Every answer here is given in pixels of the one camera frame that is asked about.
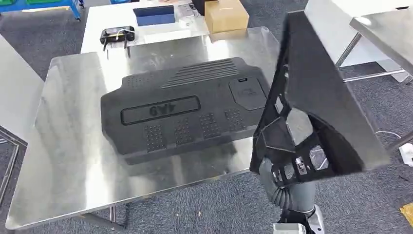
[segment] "black plastic cover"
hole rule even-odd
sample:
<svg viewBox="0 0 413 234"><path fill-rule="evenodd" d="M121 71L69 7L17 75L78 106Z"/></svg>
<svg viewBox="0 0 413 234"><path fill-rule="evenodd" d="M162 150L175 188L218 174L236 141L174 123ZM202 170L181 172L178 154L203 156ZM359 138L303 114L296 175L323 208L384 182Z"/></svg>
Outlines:
<svg viewBox="0 0 413 234"><path fill-rule="evenodd" d="M128 76L101 98L102 130L129 164L201 150L251 137L268 91L241 58Z"/></svg>
<svg viewBox="0 0 413 234"><path fill-rule="evenodd" d="M277 100L282 103L280 110ZM287 124L292 108L303 111L312 126L312 133L299 144ZM286 17L277 69L253 147L250 170L259 173L263 158L269 158L279 186L361 172L390 162L303 11ZM323 170L310 158L310 151L317 147L328 159ZM289 165L293 176L285 171Z"/></svg>

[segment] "table leg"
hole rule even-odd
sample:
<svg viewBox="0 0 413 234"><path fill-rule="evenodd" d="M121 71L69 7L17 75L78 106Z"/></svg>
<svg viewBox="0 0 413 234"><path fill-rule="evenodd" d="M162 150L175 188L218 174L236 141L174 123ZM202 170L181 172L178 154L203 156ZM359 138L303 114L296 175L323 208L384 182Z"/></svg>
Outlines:
<svg viewBox="0 0 413 234"><path fill-rule="evenodd" d="M115 206L109 207L109 220L112 222L116 222L116 207Z"/></svg>
<svg viewBox="0 0 413 234"><path fill-rule="evenodd" d="M94 223L100 226L108 227L116 231L124 231L125 227L123 225L117 224L115 222L112 222L110 220L107 220L105 218L99 217L97 215L87 213L87 214L81 214L78 216L79 218L82 218L90 223Z"/></svg>
<svg viewBox="0 0 413 234"><path fill-rule="evenodd" d="M393 75L393 74L398 74L398 73L405 73L405 70L397 70L397 71L390 71L390 72L380 72L380 73L374 73L371 75L365 75L365 76L359 76L359 77L352 77L352 78L346 78L343 79L344 83L351 82L351 81L356 81L356 80L362 80L362 79L370 79L370 78L375 78L375 77L383 77L383 76L388 76L388 75Z"/></svg>
<svg viewBox="0 0 413 234"><path fill-rule="evenodd" d="M70 8L72 9L73 14L75 15L75 19L78 20L78 21L80 21L80 13L79 13L79 11L77 10L77 7L76 7L75 3L71 2Z"/></svg>
<svg viewBox="0 0 413 234"><path fill-rule="evenodd" d="M13 149L13 154L7 165L6 172L4 173L3 180L1 181L1 185L0 185L0 207L1 207L1 204L3 203L3 199L4 199L4 195L6 194L7 186L9 185L10 179L12 177L14 164L16 163L17 154L19 152L19 145L14 142L11 142L11 143L14 144L14 149Z"/></svg>
<svg viewBox="0 0 413 234"><path fill-rule="evenodd" d="M346 60L347 56L354 49L354 47L357 45L357 43L358 43L358 41L360 41L360 39L361 39L361 34L356 33L354 38L351 40L350 44L344 50L343 54L341 54L340 58L337 60L336 67L340 67L343 64L343 62Z"/></svg>

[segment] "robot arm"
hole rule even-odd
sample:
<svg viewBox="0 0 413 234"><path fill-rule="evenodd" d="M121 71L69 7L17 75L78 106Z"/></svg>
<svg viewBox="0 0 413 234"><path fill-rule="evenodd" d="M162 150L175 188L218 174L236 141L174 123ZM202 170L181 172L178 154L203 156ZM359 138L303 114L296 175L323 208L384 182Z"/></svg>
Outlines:
<svg viewBox="0 0 413 234"><path fill-rule="evenodd" d="M327 166L310 157L318 147ZM304 12L289 13L250 164L269 200L282 208L275 230L324 233L314 181L388 163L388 153Z"/></svg>

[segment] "stainless steel table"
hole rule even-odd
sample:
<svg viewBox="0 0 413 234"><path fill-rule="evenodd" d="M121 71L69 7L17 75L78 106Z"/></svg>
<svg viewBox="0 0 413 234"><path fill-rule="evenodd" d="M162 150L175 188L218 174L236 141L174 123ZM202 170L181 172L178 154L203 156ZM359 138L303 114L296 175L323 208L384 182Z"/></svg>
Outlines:
<svg viewBox="0 0 413 234"><path fill-rule="evenodd" d="M247 170L252 139L133 166L102 134L100 97L124 76L241 57L272 81L279 43L265 27L54 58L6 221L24 229Z"/></svg>
<svg viewBox="0 0 413 234"><path fill-rule="evenodd" d="M343 55L337 62L340 66L351 50L363 36L397 63L402 70L377 73L357 78L345 79L345 82L374 78L407 72L410 76L404 83L410 82L413 74L413 9L389 11L354 17L350 26L358 31Z"/></svg>

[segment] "gray carpet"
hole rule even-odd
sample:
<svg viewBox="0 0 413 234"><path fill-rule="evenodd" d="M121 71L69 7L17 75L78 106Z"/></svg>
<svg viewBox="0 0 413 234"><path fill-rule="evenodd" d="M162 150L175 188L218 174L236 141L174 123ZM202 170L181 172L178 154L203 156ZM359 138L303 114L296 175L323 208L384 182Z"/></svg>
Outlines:
<svg viewBox="0 0 413 234"><path fill-rule="evenodd" d="M305 0L243 0L250 14L250 27L267 26L280 39L286 12L303 9ZM43 13L5 13L0 17L0 33L16 48L42 78L46 77L52 57L78 53L84 25L70 11ZM381 71L376 63L345 69L347 77ZM413 130L413 86L399 85L391 77L349 84L373 125L404 135ZM393 136L380 135L387 145ZM7 161L10 150L0 146L0 162ZM399 207L413 202L412 169L393 164L374 171L320 181L317 203L328 233L410 234L412 227ZM15 171L17 177L19 166ZM0 210L4 223L12 197L9 188ZM108 211L98 214L108 216ZM175 190L117 207L126 233L271 233L279 218L278 208L269 204L258 178L252 173L225 180ZM66 219L18 234L103 234L111 233L78 219Z"/></svg>

